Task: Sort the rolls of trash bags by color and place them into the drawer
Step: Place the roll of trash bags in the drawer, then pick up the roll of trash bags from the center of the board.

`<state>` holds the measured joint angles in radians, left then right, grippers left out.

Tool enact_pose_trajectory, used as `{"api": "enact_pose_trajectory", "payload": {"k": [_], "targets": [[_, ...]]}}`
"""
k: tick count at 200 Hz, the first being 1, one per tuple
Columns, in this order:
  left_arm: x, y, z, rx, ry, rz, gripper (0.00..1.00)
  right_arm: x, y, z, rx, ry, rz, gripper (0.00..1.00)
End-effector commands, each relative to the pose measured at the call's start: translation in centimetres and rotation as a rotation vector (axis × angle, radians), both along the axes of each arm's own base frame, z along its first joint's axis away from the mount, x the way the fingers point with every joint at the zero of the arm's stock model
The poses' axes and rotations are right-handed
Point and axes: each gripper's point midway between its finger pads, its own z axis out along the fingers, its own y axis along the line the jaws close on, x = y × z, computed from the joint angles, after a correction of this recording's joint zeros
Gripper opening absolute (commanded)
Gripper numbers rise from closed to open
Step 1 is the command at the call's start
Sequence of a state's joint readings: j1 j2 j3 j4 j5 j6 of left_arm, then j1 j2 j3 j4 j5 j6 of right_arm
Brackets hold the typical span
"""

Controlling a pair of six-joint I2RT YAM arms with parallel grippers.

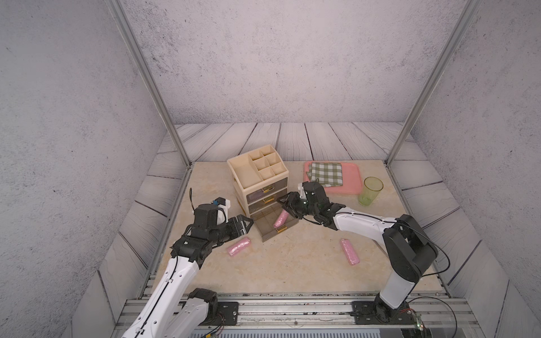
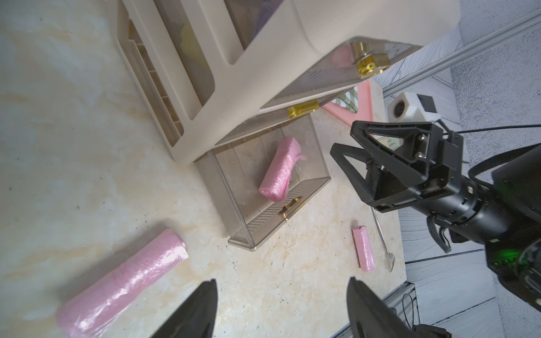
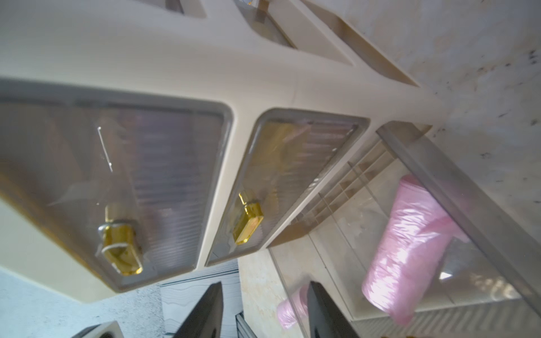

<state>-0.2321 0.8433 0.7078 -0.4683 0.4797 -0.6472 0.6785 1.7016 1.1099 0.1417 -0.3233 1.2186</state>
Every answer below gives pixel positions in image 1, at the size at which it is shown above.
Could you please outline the beige drawer organizer cabinet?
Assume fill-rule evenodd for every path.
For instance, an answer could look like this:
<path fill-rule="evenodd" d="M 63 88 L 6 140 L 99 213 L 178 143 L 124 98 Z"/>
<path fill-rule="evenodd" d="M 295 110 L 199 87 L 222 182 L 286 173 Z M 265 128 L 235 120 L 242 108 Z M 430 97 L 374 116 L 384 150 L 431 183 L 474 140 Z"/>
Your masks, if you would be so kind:
<path fill-rule="evenodd" d="M 287 178 L 289 170 L 276 149 L 268 144 L 227 160 L 233 187 L 245 215 L 248 213 L 247 195 L 271 183 Z"/>

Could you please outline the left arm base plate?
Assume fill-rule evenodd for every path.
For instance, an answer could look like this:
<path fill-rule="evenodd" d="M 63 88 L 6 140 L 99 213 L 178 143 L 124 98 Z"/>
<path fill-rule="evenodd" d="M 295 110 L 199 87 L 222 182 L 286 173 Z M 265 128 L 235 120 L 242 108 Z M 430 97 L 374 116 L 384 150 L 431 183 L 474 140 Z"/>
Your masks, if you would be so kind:
<path fill-rule="evenodd" d="M 209 311 L 201 326 L 236 326 L 238 323 L 238 302 L 211 302 Z"/>

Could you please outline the grey translucent drawer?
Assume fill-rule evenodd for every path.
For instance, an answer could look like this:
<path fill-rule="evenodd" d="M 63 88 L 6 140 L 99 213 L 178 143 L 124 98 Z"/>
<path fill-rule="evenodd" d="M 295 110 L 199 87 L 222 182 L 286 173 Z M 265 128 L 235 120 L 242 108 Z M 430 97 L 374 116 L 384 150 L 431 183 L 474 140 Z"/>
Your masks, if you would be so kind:
<path fill-rule="evenodd" d="M 269 241 L 282 232 L 294 227 L 300 221 L 291 216 L 280 204 L 274 204 L 252 215 L 262 242 Z"/>
<path fill-rule="evenodd" d="M 271 183 L 265 187 L 262 187 L 255 192 L 247 195 L 247 203 L 252 204 L 255 201 L 263 199 L 264 197 L 269 196 L 270 194 L 276 193 L 277 191 L 283 190 L 287 187 L 287 178 Z"/>
<path fill-rule="evenodd" d="M 268 207 L 272 206 L 273 204 L 277 203 L 278 198 L 286 195 L 288 193 L 288 189 L 285 188 L 283 190 L 279 190 L 277 192 L 274 192 L 273 194 L 269 194 L 268 196 L 263 197 L 262 199 L 259 199 L 255 201 L 252 204 L 249 204 L 248 206 L 248 213 L 249 214 L 255 214 L 256 212 Z"/>

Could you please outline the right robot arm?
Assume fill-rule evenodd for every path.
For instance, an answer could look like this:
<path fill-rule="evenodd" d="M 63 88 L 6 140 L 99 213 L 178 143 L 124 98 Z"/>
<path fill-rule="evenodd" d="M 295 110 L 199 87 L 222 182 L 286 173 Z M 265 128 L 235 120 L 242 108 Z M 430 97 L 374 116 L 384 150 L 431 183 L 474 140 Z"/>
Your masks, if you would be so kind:
<path fill-rule="evenodd" d="M 393 271 L 374 301 L 374 308 L 381 317 L 390 317 L 403 307 L 420 279 L 429 276 L 426 271 L 438 254 L 449 259 L 413 216 L 385 218 L 356 211 L 329 200 L 319 183 L 301 183 L 297 192 L 287 193 L 278 202 L 294 218 L 310 216 L 313 224 L 351 232 L 383 244 Z"/>

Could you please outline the pink bag roll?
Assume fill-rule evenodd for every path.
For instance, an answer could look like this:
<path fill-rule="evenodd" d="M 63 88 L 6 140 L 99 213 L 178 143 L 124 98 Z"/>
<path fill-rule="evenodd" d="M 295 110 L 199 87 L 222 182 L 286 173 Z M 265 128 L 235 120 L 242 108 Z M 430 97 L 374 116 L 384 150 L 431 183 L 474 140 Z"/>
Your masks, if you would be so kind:
<path fill-rule="evenodd" d="M 282 210 L 279 217 L 274 222 L 273 227 L 275 229 L 278 229 L 278 228 L 281 228 L 281 227 L 285 226 L 289 216 L 290 216 L 290 214 L 286 210 Z"/>
<path fill-rule="evenodd" d="M 340 246 L 342 247 L 345 257 L 351 266 L 355 266 L 356 264 L 360 263 L 359 256 L 348 239 L 341 239 Z"/>
<path fill-rule="evenodd" d="M 252 241 L 249 237 L 245 237 L 235 242 L 233 245 L 227 248 L 228 255 L 230 257 L 236 256 L 244 249 L 248 248 L 251 245 Z"/>

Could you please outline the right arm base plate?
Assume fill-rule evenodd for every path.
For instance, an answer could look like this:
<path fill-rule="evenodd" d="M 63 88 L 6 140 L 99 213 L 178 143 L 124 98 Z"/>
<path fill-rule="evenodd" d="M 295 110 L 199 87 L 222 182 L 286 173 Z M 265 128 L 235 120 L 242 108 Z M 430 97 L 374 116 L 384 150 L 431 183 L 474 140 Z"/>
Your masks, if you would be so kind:
<path fill-rule="evenodd" d="M 356 325 L 416 325 L 414 311 L 405 301 L 392 309 L 384 302 L 353 301 L 350 315 Z"/>

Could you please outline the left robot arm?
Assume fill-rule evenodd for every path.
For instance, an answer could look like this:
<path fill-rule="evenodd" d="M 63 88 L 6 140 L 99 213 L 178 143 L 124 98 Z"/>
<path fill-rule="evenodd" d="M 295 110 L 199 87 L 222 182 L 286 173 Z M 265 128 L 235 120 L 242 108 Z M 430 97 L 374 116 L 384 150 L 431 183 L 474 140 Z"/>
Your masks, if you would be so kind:
<path fill-rule="evenodd" d="M 124 337 L 189 337 L 201 324 L 218 318 L 216 293 L 197 289 L 178 314 L 179 303 L 211 252 L 223 244 L 247 235 L 251 218 L 228 218 L 225 199 L 201 204 L 194 210 L 194 222 L 171 247 L 171 258 L 155 292 Z"/>

